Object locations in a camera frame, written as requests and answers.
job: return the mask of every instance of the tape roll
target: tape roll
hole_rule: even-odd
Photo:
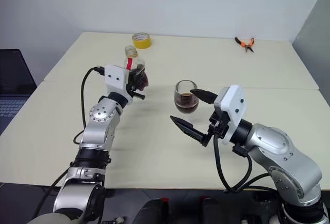
[[[137,49],[146,49],[151,46],[151,39],[147,33],[136,33],[132,36],[132,40]]]

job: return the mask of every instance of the orange pliers handle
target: orange pliers handle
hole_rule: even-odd
[[[254,52],[252,50],[252,46],[254,44],[254,38],[251,38],[251,41],[248,43],[248,45],[245,42],[242,42],[241,40],[239,40],[237,37],[235,37],[235,41],[240,44],[242,47],[245,48],[245,51],[251,50],[252,52]]]

